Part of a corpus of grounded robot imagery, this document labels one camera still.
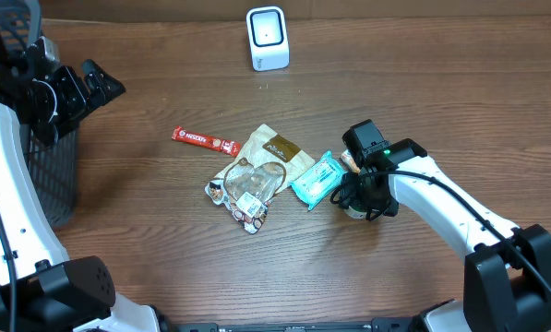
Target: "black camera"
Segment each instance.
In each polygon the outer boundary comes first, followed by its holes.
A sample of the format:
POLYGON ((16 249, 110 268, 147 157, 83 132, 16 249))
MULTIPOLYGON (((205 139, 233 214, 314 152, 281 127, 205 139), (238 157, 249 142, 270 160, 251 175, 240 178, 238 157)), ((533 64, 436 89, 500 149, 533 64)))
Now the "black camera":
POLYGON ((330 201, 364 213, 367 220, 396 216, 399 205, 390 194, 389 176, 383 172, 395 171, 399 163, 414 156, 426 156, 426 151, 410 138, 390 144, 371 120, 351 126, 342 141, 361 171, 345 173, 330 201))

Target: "blue wet wipes pack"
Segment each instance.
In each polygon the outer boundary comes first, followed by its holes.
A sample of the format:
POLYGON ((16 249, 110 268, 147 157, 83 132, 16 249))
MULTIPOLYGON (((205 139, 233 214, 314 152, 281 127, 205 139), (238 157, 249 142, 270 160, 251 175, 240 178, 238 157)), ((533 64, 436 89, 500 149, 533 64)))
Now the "blue wet wipes pack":
POLYGON ((341 184, 342 175, 346 173, 339 162, 331 156, 332 153, 327 151, 319 162, 292 182, 295 194, 308 204, 308 211, 338 187, 341 184))

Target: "snack package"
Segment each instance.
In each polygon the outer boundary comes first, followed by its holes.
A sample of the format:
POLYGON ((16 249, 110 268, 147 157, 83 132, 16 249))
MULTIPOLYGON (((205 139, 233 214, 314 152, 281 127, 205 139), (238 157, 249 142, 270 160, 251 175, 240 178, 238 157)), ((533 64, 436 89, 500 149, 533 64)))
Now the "snack package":
POLYGON ((339 162, 331 156, 332 153, 327 151, 319 162, 292 183, 295 194, 308 204, 308 211, 320 203, 331 190, 338 187, 342 175, 346 173, 339 162))
POLYGON ((220 151, 233 157, 236 157, 240 151, 240 143, 214 136, 193 133, 183 129, 180 125, 178 125, 173 131, 173 140, 220 151))
POLYGON ((349 167, 349 169, 352 171, 352 172, 356 172, 357 174, 359 174, 359 172, 361 171, 359 169, 359 167, 357 167, 357 164, 355 163, 355 160, 353 160, 353 157, 351 156, 351 152, 349 152, 348 149, 346 149, 342 154, 341 154, 341 160, 342 162, 345 163, 345 165, 347 165, 347 167, 349 167))
POLYGON ((224 204, 251 234, 267 220, 273 198, 307 171, 314 160, 294 143, 262 124, 236 159, 205 187, 214 204, 224 204))

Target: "clear plastic wrapper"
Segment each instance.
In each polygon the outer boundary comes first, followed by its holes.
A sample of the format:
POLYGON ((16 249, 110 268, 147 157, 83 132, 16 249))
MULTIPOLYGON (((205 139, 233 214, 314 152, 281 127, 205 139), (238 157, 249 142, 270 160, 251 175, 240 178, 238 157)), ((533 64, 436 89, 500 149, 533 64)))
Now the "clear plastic wrapper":
POLYGON ((243 145, 230 165, 205 187, 216 205, 225 205, 251 234, 267 220, 273 198, 302 175, 314 160, 266 124, 243 145))

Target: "red snack wrapper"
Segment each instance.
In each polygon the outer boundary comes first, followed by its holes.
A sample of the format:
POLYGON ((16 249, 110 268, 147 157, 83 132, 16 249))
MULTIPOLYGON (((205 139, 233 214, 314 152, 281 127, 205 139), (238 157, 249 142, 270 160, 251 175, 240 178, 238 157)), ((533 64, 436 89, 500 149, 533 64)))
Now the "red snack wrapper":
POLYGON ((236 157, 240 152, 240 143, 216 138, 213 136, 193 133, 183 129, 180 125, 173 131, 173 140, 181 141, 198 147, 209 148, 236 157))

